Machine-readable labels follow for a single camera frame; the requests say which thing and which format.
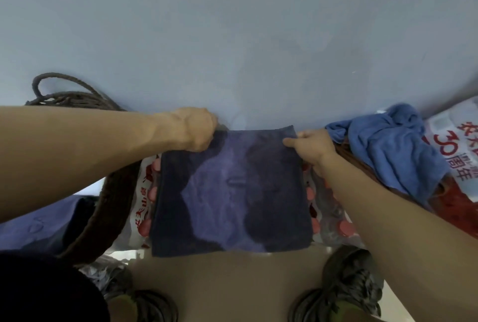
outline hand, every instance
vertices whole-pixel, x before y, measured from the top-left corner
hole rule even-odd
[[[171,112],[178,122],[178,150],[204,151],[212,141],[218,118],[206,108],[185,107]]]
[[[324,156],[335,154],[335,147],[325,128],[302,131],[298,138],[284,138],[287,147],[294,148],[299,156],[314,166],[320,166]]]

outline person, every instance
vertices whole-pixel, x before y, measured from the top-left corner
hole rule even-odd
[[[1,107],[0,126],[0,221],[6,221],[152,154],[204,150],[217,118],[198,108],[146,115]],[[284,145],[326,178],[369,250],[344,247],[333,254],[323,287],[296,301],[290,321],[374,321],[381,276],[418,322],[477,319],[477,240],[369,179],[335,153],[324,129],[300,132]],[[28,313],[53,321],[177,319],[166,297],[153,291],[133,294],[130,281],[123,289],[103,285],[102,291],[113,296],[106,303],[88,278],[60,260],[3,252],[0,268],[2,310],[15,310],[20,319]],[[132,304],[134,312],[128,312]]]

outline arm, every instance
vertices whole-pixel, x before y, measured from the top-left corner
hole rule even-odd
[[[206,109],[141,114],[0,107],[0,222],[67,197],[110,172],[168,150],[207,148]]]
[[[285,139],[334,190],[417,322],[478,317],[478,240],[389,192],[335,153],[327,131]]]

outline brown woven basket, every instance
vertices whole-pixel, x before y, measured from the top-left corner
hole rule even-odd
[[[39,83],[46,78],[65,79],[85,87],[87,92],[58,92],[43,96]],[[33,91],[37,96],[27,106],[56,106],[94,108],[124,111],[107,96],[102,96],[85,82],[61,73],[45,73],[33,79]],[[81,266],[92,263],[101,256],[121,233],[128,220],[132,196],[136,187],[141,161],[109,174],[101,189],[93,215],[81,235],[58,257],[68,263]]]

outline wall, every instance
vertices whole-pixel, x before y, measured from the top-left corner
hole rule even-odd
[[[478,0],[0,0],[0,104],[45,71],[234,129],[321,126],[478,93]],[[44,91],[64,90],[50,81]]]

